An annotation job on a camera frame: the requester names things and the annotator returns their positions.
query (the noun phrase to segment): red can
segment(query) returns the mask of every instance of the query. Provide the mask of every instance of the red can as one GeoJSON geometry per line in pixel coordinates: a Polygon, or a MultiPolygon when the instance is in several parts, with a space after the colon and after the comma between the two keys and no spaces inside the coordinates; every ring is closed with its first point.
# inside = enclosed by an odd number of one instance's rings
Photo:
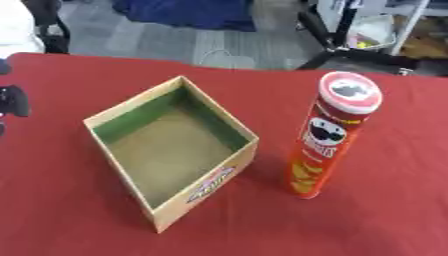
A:
{"type": "Polygon", "coordinates": [[[382,99],[378,86],[359,74],[331,72],[322,77],[286,174],[299,197],[310,199],[319,194],[382,99]]]}

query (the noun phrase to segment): pringles logo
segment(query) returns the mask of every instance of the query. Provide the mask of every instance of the pringles logo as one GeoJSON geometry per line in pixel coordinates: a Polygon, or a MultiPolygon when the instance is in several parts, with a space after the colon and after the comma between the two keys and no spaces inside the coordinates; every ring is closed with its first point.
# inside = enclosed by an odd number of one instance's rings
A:
{"type": "Polygon", "coordinates": [[[235,167],[223,168],[208,178],[204,183],[198,187],[193,194],[188,198],[187,203],[190,203],[196,199],[209,195],[213,191],[215,191],[219,185],[230,175],[230,173],[235,170],[235,167]]]}
{"type": "Polygon", "coordinates": [[[332,158],[337,151],[336,145],[341,143],[347,132],[341,126],[331,123],[320,117],[311,118],[308,131],[303,134],[302,140],[308,147],[318,154],[332,158]]]}

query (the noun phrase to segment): mustache face logo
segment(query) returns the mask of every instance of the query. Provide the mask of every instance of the mustache face logo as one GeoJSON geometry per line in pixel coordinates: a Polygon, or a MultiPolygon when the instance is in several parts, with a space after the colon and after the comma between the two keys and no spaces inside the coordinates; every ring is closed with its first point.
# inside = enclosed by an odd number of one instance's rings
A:
{"type": "Polygon", "coordinates": [[[334,81],[330,84],[330,90],[335,95],[348,100],[365,100],[372,95],[368,85],[347,79],[334,81]]]}
{"type": "Polygon", "coordinates": [[[324,146],[337,145],[346,136],[342,127],[319,117],[311,119],[309,131],[319,144],[324,146]]]}
{"type": "Polygon", "coordinates": [[[343,86],[339,88],[333,88],[333,91],[339,95],[345,96],[345,97],[353,97],[357,93],[366,95],[367,91],[359,86],[343,86]]]}

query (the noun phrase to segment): white bag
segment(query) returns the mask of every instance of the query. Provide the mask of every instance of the white bag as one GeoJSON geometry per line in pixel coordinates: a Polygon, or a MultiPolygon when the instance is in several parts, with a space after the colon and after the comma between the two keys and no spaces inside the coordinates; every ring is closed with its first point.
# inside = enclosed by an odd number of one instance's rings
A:
{"type": "Polygon", "coordinates": [[[0,58],[16,52],[44,52],[34,18],[20,0],[0,0],[0,58]]]}

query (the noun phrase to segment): box label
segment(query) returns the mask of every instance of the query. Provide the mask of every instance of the box label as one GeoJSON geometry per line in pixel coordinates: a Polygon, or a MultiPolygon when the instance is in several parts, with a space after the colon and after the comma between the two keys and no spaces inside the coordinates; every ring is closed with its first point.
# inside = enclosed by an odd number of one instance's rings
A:
{"type": "Polygon", "coordinates": [[[187,203],[193,202],[196,199],[202,198],[215,191],[219,185],[235,170],[235,167],[222,168],[214,175],[205,180],[188,198],[187,203]]]}

